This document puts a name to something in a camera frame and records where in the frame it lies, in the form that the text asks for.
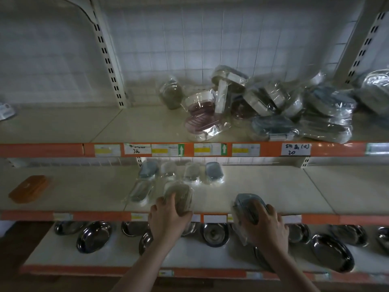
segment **person's left hand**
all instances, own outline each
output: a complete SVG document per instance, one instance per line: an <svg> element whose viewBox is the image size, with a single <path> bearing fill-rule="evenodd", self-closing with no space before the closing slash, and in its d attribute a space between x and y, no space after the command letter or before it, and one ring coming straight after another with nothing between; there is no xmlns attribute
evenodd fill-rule
<svg viewBox="0 0 389 292"><path fill-rule="evenodd" d="M173 248L182 235L188 223L192 220L193 212L178 216L175 209L175 193L165 201L162 196L150 208L148 222L154 241Z"/></svg>

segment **forearm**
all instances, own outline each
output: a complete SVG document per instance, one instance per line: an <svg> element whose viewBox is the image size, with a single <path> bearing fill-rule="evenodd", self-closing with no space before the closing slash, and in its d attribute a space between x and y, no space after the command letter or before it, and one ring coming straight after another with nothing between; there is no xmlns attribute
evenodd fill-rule
<svg viewBox="0 0 389 292"><path fill-rule="evenodd" d="M153 241L133 267L119 280L111 292L149 292L171 247Z"/></svg>
<svg viewBox="0 0 389 292"><path fill-rule="evenodd" d="M275 250L264 256L289 291L320 292L288 254Z"/></svg>

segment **round metal bowl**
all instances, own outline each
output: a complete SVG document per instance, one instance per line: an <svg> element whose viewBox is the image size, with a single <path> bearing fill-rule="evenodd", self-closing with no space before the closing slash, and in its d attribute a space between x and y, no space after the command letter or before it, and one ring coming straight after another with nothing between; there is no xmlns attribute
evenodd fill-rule
<svg viewBox="0 0 389 292"><path fill-rule="evenodd" d="M188 226L185 228L184 232L182 233L181 237L185 237L187 235L193 234L196 232L197 229L196 222L190 222Z"/></svg>
<svg viewBox="0 0 389 292"><path fill-rule="evenodd" d="M54 224L54 232L57 235L73 235L81 231L86 225L86 221L58 221Z"/></svg>
<svg viewBox="0 0 389 292"><path fill-rule="evenodd" d="M379 227L377 231L377 241L381 247L389 253L389 227Z"/></svg>
<svg viewBox="0 0 389 292"><path fill-rule="evenodd" d="M122 232L129 237L137 237L143 235L149 228L146 221L123 221L121 224Z"/></svg>
<svg viewBox="0 0 389 292"><path fill-rule="evenodd" d="M311 240L311 247L314 255L324 267L338 273L348 273L355 266L350 250L330 235L314 235Z"/></svg>
<svg viewBox="0 0 389 292"><path fill-rule="evenodd" d="M306 224L290 224L289 225L289 243L308 244L311 240L311 232Z"/></svg>
<svg viewBox="0 0 389 292"><path fill-rule="evenodd" d="M262 269L264 269L265 271L275 273L275 271L271 268L270 264L267 262L265 257L262 255L260 250L257 247L254 247L253 250L254 250L255 258L257 259L257 262L260 265L260 267Z"/></svg>
<svg viewBox="0 0 389 292"><path fill-rule="evenodd" d="M200 233L205 243L210 247L221 247L230 238L227 223L203 223Z"/></svg>
<svg viewBox="0 0 389 292"><path fill-rule="evenodd" d="M81 253L92 253L108 242L112 226L108 222L95 221L87 226L78 236L77 250Z"/></svg>
<svg viewBox="0 0 389 292"><path fill-rule="evenodd" d="M153 235L151 234L151 231L148 230L144 233L144 235L141 237L139 241L139 255L142 255L146 248L150 246L151 242L153 241Z"/></svg>
<svg viewBox="0 0 389 292"><path fill-rule="evenodd" d="M367 234L360 225L330 225L331 234L343 244L365 247L369 244Z"/></svg>

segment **stainless steel bowl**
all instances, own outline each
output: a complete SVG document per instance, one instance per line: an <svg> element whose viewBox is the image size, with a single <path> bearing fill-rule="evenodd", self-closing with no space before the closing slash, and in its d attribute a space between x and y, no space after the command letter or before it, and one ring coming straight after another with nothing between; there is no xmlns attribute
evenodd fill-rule
<svg viewBox="0 0 389 292"><path fill-rule="evenodd" d="M122 232L129 237L137 237L143 235L149 228L146 221L123 221L121 224Z"/></svg>
<svg viewBox="0 0 389 292"><path fill-rule="evenodd" d="M379 227L377 231L377 241L381 247L389 253L389 227Z"/></svg>
<svg viewBox="0 0 389 292"><path fill-rule="evenodd" d="M327 235L317 234L312 237L311 247L318 261L338 273L348 273L355 266L354 258L338 239Z"/></svg>
<svg viewBox="0 0 389 292"><path fill-rule="evenodd" d="M78 236L77 250L81 253L92 253L108 242L112 234L112 226L108 222L95 221L87 226Z"/></svg>
<svg viewBox="0 0 389 292"><path fill-rule="evenodd" d="M73 235L81 231L86 225L86 221L58 221L54 224L54 232L57 235Z"/></svg>
<svg viewBox="0 0 389 292"><path fill-rule="evenodd" d="M139 241L139 255L142 255L144 253L144 251L148 246L150 246L152 241L153 235L151 234L151 231L146 231Z"/></svg>
<svg viewBox="0 0 389 292"><path fill-rule="evenodd" d="M369 244L367 234L360 225L330 225L331 234L343 244L365 247Z"/></svg>
<svg viewBox="0 0 389 292"><path fill-rule="evenodd" d="M289 243L308 244L311 240L311 232L306 224L290 224L289 225Z"/></svg>
<svg viewBox="0 0 389 292"><path fill-rule="evenodd" d="M253 250L254 250L255 258L257 259L257 262L260 265L260 267L262 269L264 269L265 271L268 271L268 272L271 272L271 273L275 273L275 271L271 268L270 264L267 262L265 257L263 257L263 255L260 252L260 250L257 247L254 247Z"/></svg>
<svg viewBox="0 0 389 292"><path fill-rule="evenodd" d="M181 237L185 237L187 235L193 234L196 232L197 229L196 222L190 222L188 226L185 228L184 232L182 233Z"/></svg>
<svg viewBox="0 0 389 292"><path fill-rule="evenodd" d="M230 238L227 223L203 223L200 233L205 243L210 247L221 247Z"/></svg>

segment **dark floor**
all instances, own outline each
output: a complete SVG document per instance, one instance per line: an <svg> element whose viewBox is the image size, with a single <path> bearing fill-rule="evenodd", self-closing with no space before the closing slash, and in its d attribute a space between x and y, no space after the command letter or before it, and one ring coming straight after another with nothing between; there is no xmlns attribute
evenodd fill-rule
<svg viewBox="0 0 389 292"><path fill-rule="evenodd" d="M28 258L51 222L17 222L0 238L1 292L108 292L118 281L111 277L19 275L18 268ZM322 291L387 292L389 286L319 283ZM279 281L157 279L154 292L284 291Z"/></svg>

